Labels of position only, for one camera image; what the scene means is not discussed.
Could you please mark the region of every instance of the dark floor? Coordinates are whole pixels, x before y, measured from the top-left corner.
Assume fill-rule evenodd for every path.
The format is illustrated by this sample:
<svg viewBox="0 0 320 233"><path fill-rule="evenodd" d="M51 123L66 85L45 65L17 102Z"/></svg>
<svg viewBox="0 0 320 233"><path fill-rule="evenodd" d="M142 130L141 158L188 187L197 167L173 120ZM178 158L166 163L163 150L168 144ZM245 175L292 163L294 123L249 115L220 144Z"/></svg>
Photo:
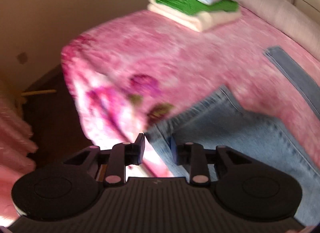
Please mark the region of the dark floor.
<svg viewBox="0 0 320 233"><path fill-rule="evenodd" d="M56 94L29 96L23 106L24 119L34 133L32 140L39 150L30 154L37 167L92 145L81 129L74 101L62 73L51 78L39 90L56 89Z"/></svg>

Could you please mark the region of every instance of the bed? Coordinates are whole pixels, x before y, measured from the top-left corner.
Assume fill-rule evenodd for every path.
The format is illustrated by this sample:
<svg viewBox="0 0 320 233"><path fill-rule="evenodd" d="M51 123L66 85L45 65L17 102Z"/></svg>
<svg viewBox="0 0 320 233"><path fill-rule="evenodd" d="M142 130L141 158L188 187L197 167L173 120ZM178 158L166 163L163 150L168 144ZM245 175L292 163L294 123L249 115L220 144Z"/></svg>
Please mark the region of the bed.
<svg viewBox="0 0 320 233"><path fill-rule="evenodd" d="M320 167L320 121L263 55L281 46L320 85L320 27L286 0L241 0L242 18L197 33L150 11L90 29L62 51L85 135L110 149L226 85L246 109L279 118ZM147 144L144 164L171 176Z"/></svg>

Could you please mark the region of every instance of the jeans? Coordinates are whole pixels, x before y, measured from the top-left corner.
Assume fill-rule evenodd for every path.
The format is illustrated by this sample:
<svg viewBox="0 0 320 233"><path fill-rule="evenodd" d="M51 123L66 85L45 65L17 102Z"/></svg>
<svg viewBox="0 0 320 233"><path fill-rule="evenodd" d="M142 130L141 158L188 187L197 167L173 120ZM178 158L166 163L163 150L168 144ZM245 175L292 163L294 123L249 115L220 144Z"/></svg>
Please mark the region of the jeans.
<svg viewBox="0 0 320 233"><path fill-rule="evenodd" d="M184 113L155 124L145 134L177 177L188 178L188 172L173 162L172 134L177 144L195 142L205 149L226 145L291 175L303 191L295 218L307 226L319 223L319 169L279 119L244 110L225 86ZM209 171L211 180L217 180L213 165Z"/></svg>
<svg viewBox="0 0 320 233"><path fill-rule="evenodd" d="M320 87L312 77L279 46L268 48L264 54L299 91L320 120Z"/></svg>

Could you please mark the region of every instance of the floral pattern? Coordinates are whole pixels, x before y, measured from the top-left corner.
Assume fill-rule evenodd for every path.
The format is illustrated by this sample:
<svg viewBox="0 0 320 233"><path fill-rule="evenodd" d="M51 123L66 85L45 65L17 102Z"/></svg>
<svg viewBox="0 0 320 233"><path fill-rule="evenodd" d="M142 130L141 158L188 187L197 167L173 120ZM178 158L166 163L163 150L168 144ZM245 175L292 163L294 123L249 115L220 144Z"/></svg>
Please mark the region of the floral pattern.
<svg viewBox="0 0 320 233"><path fill-rule="evenodd" d="M225 84L245 109L281 119L320 166L320 121L263 51L281 46L318 84L320 63L281 31L241 11L240 20L203 33L139 11L72 41L62 51L62 66L86 136L103 149L132 141L146 126ZM158 174L165 169L155 155L145 154L145 161L158 165Z"/></svg>

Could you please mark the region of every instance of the pillow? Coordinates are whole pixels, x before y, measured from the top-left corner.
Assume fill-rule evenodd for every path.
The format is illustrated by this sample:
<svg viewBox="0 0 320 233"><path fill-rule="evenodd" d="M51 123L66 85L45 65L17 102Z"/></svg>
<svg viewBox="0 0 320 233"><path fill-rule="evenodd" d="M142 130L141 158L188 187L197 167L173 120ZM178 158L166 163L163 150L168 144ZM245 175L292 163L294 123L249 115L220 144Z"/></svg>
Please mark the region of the pillow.
<svg viewBox="0 0 320 233"><path fill-rule="evenodd" d="M239 4L292 38L320 61L320 25L286 0L239 0Z"/></svg>

